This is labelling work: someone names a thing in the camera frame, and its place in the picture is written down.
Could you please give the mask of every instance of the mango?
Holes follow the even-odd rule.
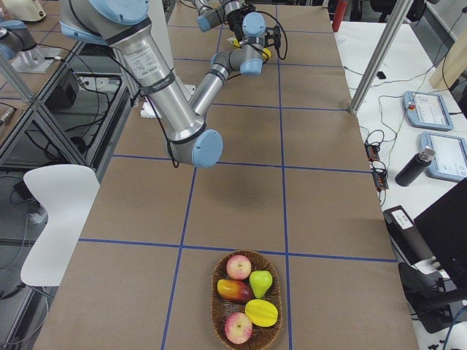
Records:
[[[279,313],[276,306],[263,299],[253,299],[245,306],[245,313],[251,322],[260,327],[270,327],[277,322]]]
[[[248,284],[233,279],[217,281],[217,292],[222,299],[238,304],[246,304],[254,297],[253,290]]]

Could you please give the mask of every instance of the red apple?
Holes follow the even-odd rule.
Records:
[[[250,339],[253,325],[247,315],[242,312],[231,314],[225,321],[225,335],[234,344],[243,344]]]
[[[227,273],[232,279],[246,279],[251,272],[250,259],[244,255],[234,255],[227,262]]]

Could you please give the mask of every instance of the computer monitor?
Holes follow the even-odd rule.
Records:
[[[414,223],[440,268],[452,279],[443,281],[439,274],[428,276],[399,264],[407,300],[425,329],[434,333],[449,327],[452,315],[467,299],[467,179],[416,217]]]
[[[467,287],[467,178],[414,222],[456,287]]]

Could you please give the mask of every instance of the white chair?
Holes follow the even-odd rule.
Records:
[[[48,221],[21,269],[32,287],[58,287],[99,190],[94,171],[60,164],[27,172],[24,182],[48,213]]]

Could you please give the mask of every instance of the wicker basket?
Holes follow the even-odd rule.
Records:
[[[250,339],[243,344],[234,344],[225,336],[224,326],[227,318],[234,312],[245,312],[245,306],[231,303],[220,297],[217,292],[217,281],[229,279],[227,274],[227,262],[234,255],[244,255],[251,261],[252,271],[267,270],[272,275],[272,285],[261,298],[273,303],[279,312],[276,324],[270,327],[259,327],[253,325],[253,333]],[[267,349],[276,340],[282,326],[282,302],[280,299],[279,276],[271,262],[263,255],[250,250],[238,250],[226,255],[216,266],[212,277],[211,292],[211,319],[217,337],[230,349],[235,350],[261,350]]]

